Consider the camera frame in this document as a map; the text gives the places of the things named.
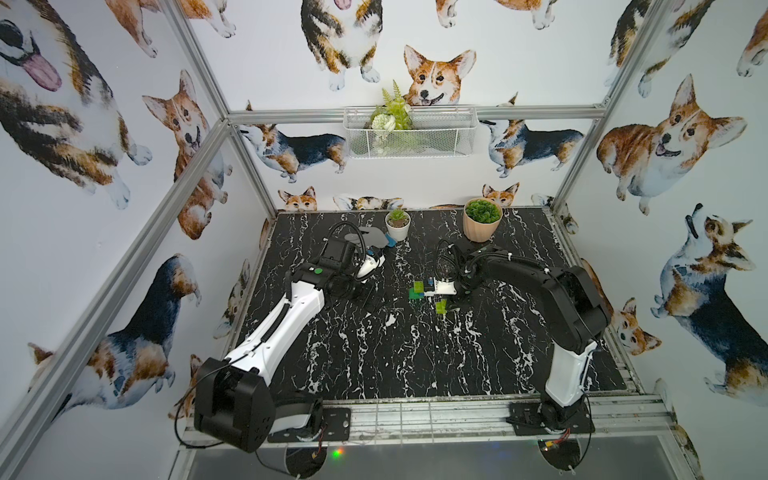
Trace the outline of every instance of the robotic arm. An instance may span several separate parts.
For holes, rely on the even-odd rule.
[[[592,353],[611,319],[589,275],[579,266],[549,268],[492,245],[478,249],[465,242],[463,248],[453,244],[449,249],[453,260],[443,258],[455,267],[453,285],[437,281],[435,291],[455,290],[461,304],[486,280],[501,280],[537,299],[554,340],[554,356],[541,408],[530,420],[552,432],[565,430],[582,407]]]

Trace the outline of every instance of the green toy block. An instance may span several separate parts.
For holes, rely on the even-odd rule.
[[[408,289],[408,300],[420,300],[424,298],[424,293],[418,293],[413,291],[413,288]]]
[[[448,310],[446,308],[448,304],[448,300],[440,300],[439,302],[435,303],[435,311],[438,315],[445,315]]]

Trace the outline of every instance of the black mounting plate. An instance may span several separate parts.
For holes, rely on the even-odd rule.
[[[533,423],[539,418],[538,409],[541,405],[540,402],[531,403],[517,403],[512,402],[509,404],[509,418],[517,420],[518,422]],[[520,436],[542,436],[552,435],[551,432],[547,432],[544,427],[531,427],[526,425],[515,425],[515,435]],[[589,412],[587,406],[583,405],[572,417],[568,423],[571,433],[594,433],[594,424],[589,418]]]
[[[349,440],[349,424],[351,423],[351,409],[329,409],[323,407],[323,424],[326,426],[323,432],[324,442],[345,442]],[[298,436],[288,432],[278,432],[267,438],[269,443],[298,443],[304,442]]]

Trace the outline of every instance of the wall-mounted basket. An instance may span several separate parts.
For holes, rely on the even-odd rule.
[[[344,109],[344,128],[353,158],[466,157],[475,146],[474,107],[414,107],[413,130],[373,130],[375,108]]]

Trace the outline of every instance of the corgi paw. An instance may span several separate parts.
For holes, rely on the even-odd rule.
[[[344,84],[344,74],[333,74],[331,75],[331,81],[328,82],[328,88],[331,91],[339,91],[344,88]]]
[[[152,152],[144,145],[136,145],[136,154],[128,156],[131,157],[131,160],[139,167],[152,161]]]
[[[648,95],[650,95],[650,82],[647,80],[641,80],[640,84],[637,86],[637,91],[640,93],[642,98],[648,98]]]
[[[382,79],[379,72],[376,71],[375,68],[371,68],[368,71],[360,71],[360,74],[362,75],[362,79],[365,81],[368,81],[372,84],[377,84]]]

